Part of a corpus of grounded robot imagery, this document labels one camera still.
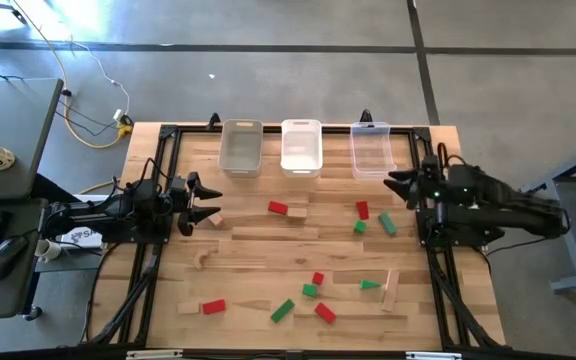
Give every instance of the table leg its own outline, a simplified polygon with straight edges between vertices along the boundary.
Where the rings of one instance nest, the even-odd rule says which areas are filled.
[[[34,306],[32,303],[35,300],[35,293],[37,292],[37,284],[39,284],[39,275],[41,273],[35,272],[33,270],[32,277],[30,278],[30,287],[28,289],[28,295],[26,295],[26,301],[24,302],[24,307],[21,310],[21,315],[27,321],[32,321],[41,316],[43,311],[40,307]]]

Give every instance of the wooden table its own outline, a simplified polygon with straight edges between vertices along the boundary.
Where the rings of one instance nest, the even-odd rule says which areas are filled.
[[[135,126],[122,182],[139,178],[148,157],[154,157],[161,123]],[[459,154],[453,126],[430,127],[433,146],[444,142],[449,154]],[[399,169],[410,168],[410,149],[403,137],[391,137]],[[192,237],[173,227],[164,247],[154,297],[148,347],[222,349],[440,349],[439,333],[425,251],[418,245],[413,212],[380,181],[356,181],[352,176],[348,135],[325,135],[324,167],[317,179],[287,178],[280,168],[281,135],[266,134],[260,177],[230,179],[218,167],[218,134],[185,134],[177,173],[198,171],[202,183],[223,192],[219,199],[200,202],[221,206],[224,227],[204,221]],[[164,169],[170,151],[164,157]],[[306,208],[305,221],[267,211],[270,200]],[[353,233],[358,219],[355,202],[367,200],[368,228]],[[388,211],[397,225],[386,235],[377,216]],[[193,265],[202,249],[217,250],[199,271]],[[135,246],[124,244],[102,269],[94,300],[94,334],[115,313],[126,296]],[[486,263],[472,249],[456,249],[464,302],[488,333],[504,336]],[[359,290],[360,280],[386,282],[388,270],[399,271],[394,312],[381,311],[382,289]],[[314,271],[324,283],[316,299],[302,295]],[[225,299],[227,310],[213,315],[178,314],[178,304]],[[296,306],[275,324],[270,315],[287,298]],[[313,308],[324,302],[337,314],[328,325]],[[133,318],[137,327],[141,305]],[[454,316],[449,322],[454,331]]]

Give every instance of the floor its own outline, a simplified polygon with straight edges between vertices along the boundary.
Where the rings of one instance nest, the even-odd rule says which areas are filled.
[[[135,121],[218,112],[349,123],[369,108],[391,124],[458,126],[464,157],[514,186],[576,152],[576,0],[417,0],[416,9],[406,0],[19,3],[59,42],[74,107],[102,122],[125,108],[124,95],[86,52],[70,50],[71,36],[124,84]],[[422,44],[426,51],[415,51]],[[38,34],[5,11],[0,73],[61,77]],[[127,144],[87,148],[55,118],[40,171],[76,193],[119,175]],[[511,231],[491,247],[529,239]],[[491,262],[508,343],[576,355],[576,291],[549,289],[573,271],[563,242]],[[77,343],[91,281],[90,273],[44,276],[36,302],[45,316],[0,320],[0,351]]]

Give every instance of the plastic bin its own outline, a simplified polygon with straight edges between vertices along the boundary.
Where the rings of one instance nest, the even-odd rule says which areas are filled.
[[[281,168],[287,176],[315,177],[324,164],[323,158],[319,121],[281,122]]]
[[[350,127],[352,174],[358,180],[384,179],[397,170],[392,161],[390,125],[357,122]]]
[[[261,172],[264,125],[258,120],[226,120],[221,130],[219,167],[230,177]]]

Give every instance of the computer mouse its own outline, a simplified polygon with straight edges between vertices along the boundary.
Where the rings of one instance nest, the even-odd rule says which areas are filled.
[[[17,236],[6,239],[0,244],[0,280],[10,274],[15,267],[19,254],[28,246],[28,239]]]

